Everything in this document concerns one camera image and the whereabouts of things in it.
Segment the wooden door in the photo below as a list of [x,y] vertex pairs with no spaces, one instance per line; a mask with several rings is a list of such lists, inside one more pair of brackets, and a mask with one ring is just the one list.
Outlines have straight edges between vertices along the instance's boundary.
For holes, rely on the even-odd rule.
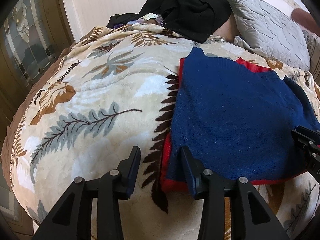
[[[62,0],[19,0],[0,28],[0,148],[7,126],[33,84],[74,42]],[[20,240],[31,239],[33,222],[2,176],[0,211]]]

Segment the folded sweater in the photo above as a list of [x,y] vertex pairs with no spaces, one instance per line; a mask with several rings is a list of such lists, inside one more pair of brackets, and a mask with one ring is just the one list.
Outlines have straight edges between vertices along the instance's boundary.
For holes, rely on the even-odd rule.
[[[183,64],[184,64],[185,58],[181,58],[179,62],[179,87],[181,85],[181,79],[182,79],[182,72],[183,72]],[[237,63],[244,65],[247,69],[249,69],[251,72],[258,73],[258,72],[266,72],[266,71],[272,71],[271,68],[262,67],[256,64],[253,64],[251,62],[248,62],[242,58],[238,58],[236,60]],[[171,179],[166,178],[168,164],[169,164],[169,158],[171,155],[171,134],[168,133],[165,140],[164,140],[164,147],[163,147],[163,153],[162,153],[162,165],[161,165],[161,177],[160,177],[160,185],[163,192],[171,192],[171,191],[188,191],[188,186],[186,182],[182,181],[175,181]],[[256,180],[254,181],[255,185],[260,185],[265,183],[265,181],[262,180]]]
[[184,182],[179,149],[219,175],[279,181],[305,171],[291,130],[319,130],[303,89],[274,71],[253,73],[243,65],[206,57],[193,48],[185,59],[171,124],[172,154],[166,178]]

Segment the bedspread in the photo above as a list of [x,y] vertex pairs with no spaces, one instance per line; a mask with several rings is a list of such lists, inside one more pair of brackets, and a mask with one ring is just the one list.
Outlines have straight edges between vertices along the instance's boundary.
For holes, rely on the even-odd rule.
[[[320,90],[309,72],[264,59],[220,37],[199,44],[158,25],[96,27],[63,57],[58,71],[34,96],[15,135],[11,186],[36,223],[74,177],[99,178],[138,145],[142,164],[135,191],[119,203],[125,239],[196,238],[202,201],[184,193],[165,195],[158,182],[178,91],[179,59],[194,46],[209,57],[241,57],[273,68],[281,78],[287,75],[304,89],[320,120]],[[318,206],[319,185],[307,172],[257,189],[291,238],[305,228]],[[226,214],[229,239],[228,200]]]

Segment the metal screw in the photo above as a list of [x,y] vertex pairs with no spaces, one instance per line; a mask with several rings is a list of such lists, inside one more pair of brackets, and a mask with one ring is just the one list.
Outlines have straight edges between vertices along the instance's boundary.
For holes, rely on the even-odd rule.
[[119,174],[119,171],[118,170],[112,170],[110,171],[110,175],[111,176],[117,176]]
[[208,175],[208,176],[210,176],[210,175],[212,175],[212,170],[210,170],[210,169],[205,169],[204,171],[203,171],[203,174],[204,175]]
[[246,184],[248,182],[248,179],[246,177],[240,177],[239,181],[243,184]]
[[83,180],[83,178],[80,177],[80,176],[78,176],[78,177],[75,177],[75,178],[73,179],[73,182],[74,182],[74,183],[80,183],[82,180]]

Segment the red trim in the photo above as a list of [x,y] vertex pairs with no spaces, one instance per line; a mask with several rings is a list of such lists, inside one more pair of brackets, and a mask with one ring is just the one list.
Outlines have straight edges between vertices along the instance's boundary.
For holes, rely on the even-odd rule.
[[236,60],[236,62],[238,64],[241,64],[241,65],[244,65],[247,69],[249,69],[251,72],[254,72],[254,73],[260,73],[260,72],[266,72],[266,71],[271,71],[272,69],[271,68],[268,68],[268,67],[262,67],[262,66],[259,66],[259,65],[255,65],[249,61],[246,61],[244,60],[243,58],[238,58]]
[[186,182],[165,179],[163,184],[161,184],[161,189],[164,193],[172,191],[188,192],[188,185]]
[[163,187],[167,180],[165,176],[167,174],[167,169],[169,165],[170,153],[171,153],[171,134],[168,133],[164,140],[163,152],[162,152],[162,165],[161,165],[161,171],[160,171],[160,185],[162,190],[164,190]]
[[284,183],[284,182],[287,182],[288,180],[290,179],[293,179],[303,173],[305,173],[307,170],[304,170],[303,172],[299,173],[299,174],[296,174],[290,178],[287,178],[287,179],[278,179],[278,180],[268,180],[268,179],[261,179],[261,180],[253,180],[251,181],[251,184],[252,185],[272,185],[272,184],[281,184],[281,183]]
[[183,70],[184,60],[185,60],[185,58],[183,57],[183,58],[180,59],[180,62],[179,62],[180,63],[179,64],[179,75],[178,75],[179,87],[181,85],[181,80],[182,80],[182,70]]

